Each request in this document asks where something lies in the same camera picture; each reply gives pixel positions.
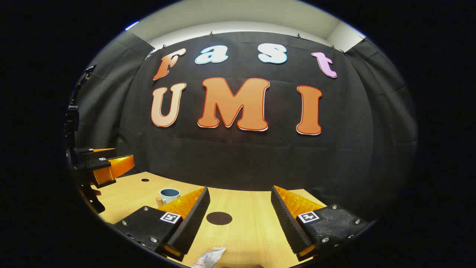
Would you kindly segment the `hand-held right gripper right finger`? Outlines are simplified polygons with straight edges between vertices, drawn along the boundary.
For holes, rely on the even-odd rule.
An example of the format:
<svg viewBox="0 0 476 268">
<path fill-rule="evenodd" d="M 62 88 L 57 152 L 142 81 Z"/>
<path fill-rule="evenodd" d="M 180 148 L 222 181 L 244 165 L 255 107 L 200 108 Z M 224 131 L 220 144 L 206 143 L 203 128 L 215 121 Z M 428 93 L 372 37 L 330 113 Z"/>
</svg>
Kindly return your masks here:
<svg viewBox="0 0 476 268">
<path fill-rule="evenodd" d="M 320 205 L 276 185 L 271 189 L 271 203 L 299 261 L 328 258 L 375 224 L 340 205 Z"/>
</svg>

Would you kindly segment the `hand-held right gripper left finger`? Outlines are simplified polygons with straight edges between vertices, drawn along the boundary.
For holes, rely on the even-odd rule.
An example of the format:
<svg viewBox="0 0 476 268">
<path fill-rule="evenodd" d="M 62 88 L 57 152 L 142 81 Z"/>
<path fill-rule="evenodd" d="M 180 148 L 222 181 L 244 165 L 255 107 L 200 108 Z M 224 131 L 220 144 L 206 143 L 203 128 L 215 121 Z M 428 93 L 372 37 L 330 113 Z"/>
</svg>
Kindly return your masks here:
<svg viewBox="0 0 476 268">
<path fill-rule="evenodd" d="M 209 204 L 209 189 L 201 187 L 159 208 L 143 206 L 115 223 L 115 228 L 150 251 L 183 261 Z"/>
</svg>

